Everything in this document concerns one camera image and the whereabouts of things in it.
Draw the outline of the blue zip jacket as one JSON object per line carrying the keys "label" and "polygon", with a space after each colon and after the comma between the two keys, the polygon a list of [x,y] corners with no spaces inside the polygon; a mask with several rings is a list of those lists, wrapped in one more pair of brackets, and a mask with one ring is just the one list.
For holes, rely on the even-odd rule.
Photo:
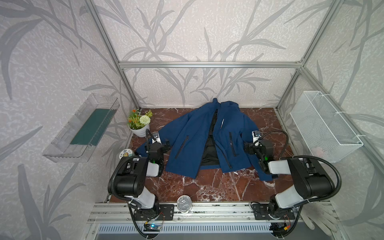
{"label": "blue zip jacket", "polygon": [[257,125],[237,103],[213,99],[159,130],[161,142],[169,142],[171,147],[165,170],[195,179],[200,170],[230,173],[254,167],[261,181],[272,181],[262,171],[258,157],[244,151],[256,130]]}

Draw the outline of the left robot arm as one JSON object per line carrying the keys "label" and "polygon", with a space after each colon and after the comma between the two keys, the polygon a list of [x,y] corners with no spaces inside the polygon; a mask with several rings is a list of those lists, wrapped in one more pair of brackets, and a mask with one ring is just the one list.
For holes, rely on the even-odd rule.
{"label": "left robot arm", "polygon": [[147,157],[135,156],[125,149],[119,154],[119,163],[108,183],[112,196],[127,201],[131,208],[143,211],[160,211],[159,200],[146,187],[147,177],[160,177],[164,171],[164,153],[170,150],[170,143],[149,144]]}

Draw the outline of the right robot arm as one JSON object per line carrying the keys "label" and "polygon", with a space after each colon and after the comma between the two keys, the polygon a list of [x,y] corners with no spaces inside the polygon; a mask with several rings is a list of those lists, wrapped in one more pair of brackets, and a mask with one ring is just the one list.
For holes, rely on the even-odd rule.
{"label": "right robot arm", "polygon": [[247,154],[255,155],[261,170],[271,176],[289,175],[293,185],[270,198],[270,215],[281,215],[308,203],[327,200],[341,189],[342,177],[328,161],[315,156],[273,159],[273,146],[264,140],[245,143]]}

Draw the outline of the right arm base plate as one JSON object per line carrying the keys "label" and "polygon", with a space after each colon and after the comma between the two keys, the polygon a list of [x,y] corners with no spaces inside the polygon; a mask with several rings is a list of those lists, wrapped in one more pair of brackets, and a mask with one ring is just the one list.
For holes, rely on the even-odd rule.
{"label": "right arm base plate", "polygon": [[281,209],[274,204],[251,202],[255,220],[295,220],[296,216],[293,209]]}

